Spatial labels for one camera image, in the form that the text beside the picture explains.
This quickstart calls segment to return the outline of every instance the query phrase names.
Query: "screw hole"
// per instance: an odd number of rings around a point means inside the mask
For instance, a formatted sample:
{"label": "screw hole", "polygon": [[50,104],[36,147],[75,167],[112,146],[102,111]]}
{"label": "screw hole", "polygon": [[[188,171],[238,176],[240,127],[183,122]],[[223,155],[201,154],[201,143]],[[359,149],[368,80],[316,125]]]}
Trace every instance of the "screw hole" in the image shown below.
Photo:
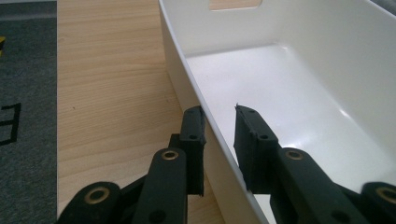
{"label": "screw hole", "polygon": [[178,153],[174,150],[165,151],[162,154],[164,160],[172,161],[178,157]]}
{"label": "screw hole", "polygon": [[304,158],[303,154],[298,151],[287,151],[286,156],[295,161],[300,161]]}
{"label": "screw hole", "polygon": [[163,210],[156,210],[148,215],[148,221],[151,223],[161,223],[165,218],[166,213]]}
{"label": "screw hole", "polygon": [[110,190],[105,187],[97,187],[91,189],[84,197],[85,203],[88,204],[97,204],[104,201],[108,195],[110,194]]}
{"label": "screw hole", "polygon": [[376,194],[378,194],[383,200],[389,203],[396,204],[396,190],[390,189],[387,187],[378,188],[375,190]]}
{"label": "screw hole", "polygon": [[341,211],[332,211],[332,217],[341,223],[349,223],[349,215]]}

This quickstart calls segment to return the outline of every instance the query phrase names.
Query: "black plastic bracket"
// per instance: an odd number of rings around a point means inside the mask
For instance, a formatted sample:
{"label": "black plastic bracket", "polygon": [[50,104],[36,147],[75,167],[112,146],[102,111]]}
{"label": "black plastic bracket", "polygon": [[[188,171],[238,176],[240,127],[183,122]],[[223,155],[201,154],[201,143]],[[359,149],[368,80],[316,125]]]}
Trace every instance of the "black plastic bracket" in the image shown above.
{"label": "black plastic bracket", "polygon": [[79,191],[57,223],[187,222],[187,195],[204,194],[205,114],[185,111],[180,134],[153,157],[148,174],[120,189],[98,182]]}
{"label": "black plastic bracket", "polygon": [[334,184],[308,153],[282,148],[261,115],[236,106],[234,147],[247,189],[271,194],[277,223],[396,223],[396,187]]}

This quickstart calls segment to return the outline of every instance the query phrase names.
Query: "table surface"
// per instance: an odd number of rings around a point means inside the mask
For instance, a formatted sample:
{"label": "table surface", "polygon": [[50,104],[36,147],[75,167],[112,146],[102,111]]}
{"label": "table surface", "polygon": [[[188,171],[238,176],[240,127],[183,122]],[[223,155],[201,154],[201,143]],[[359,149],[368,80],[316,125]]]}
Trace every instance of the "table surface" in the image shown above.
{"label": "table surface", "polygon": [[[83,187],[124,187],[179,133],[157,0],[58,1],[58,214]],[[207,180],[189,223],[223,223]]]}

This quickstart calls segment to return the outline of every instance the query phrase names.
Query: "dark floor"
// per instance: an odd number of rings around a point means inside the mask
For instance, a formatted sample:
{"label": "dark floor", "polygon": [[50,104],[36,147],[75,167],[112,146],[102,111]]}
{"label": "dark floor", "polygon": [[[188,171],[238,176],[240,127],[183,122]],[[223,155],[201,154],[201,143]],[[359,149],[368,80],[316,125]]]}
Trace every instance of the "dark floor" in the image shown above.
{"label": "dark floor", "polygon": [[0,223],[56,221],[56,26],[56,2],[0,5]]}

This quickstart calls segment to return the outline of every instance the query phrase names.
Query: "floor mat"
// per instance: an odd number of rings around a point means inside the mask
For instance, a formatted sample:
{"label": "floor mat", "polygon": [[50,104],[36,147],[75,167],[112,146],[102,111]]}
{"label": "floor mat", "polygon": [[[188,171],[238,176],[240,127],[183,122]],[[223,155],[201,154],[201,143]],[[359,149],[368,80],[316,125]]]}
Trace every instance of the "floor mat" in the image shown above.
{"label": "floor mat", "polygon": [[[48,4],[56,12],[56,3]],[[6,37],[0,56],[0,223],[54,223],[57,21],[9,10],[21,12],[26,4],[3,6],[8,10],[0,16],[0,36]]]}

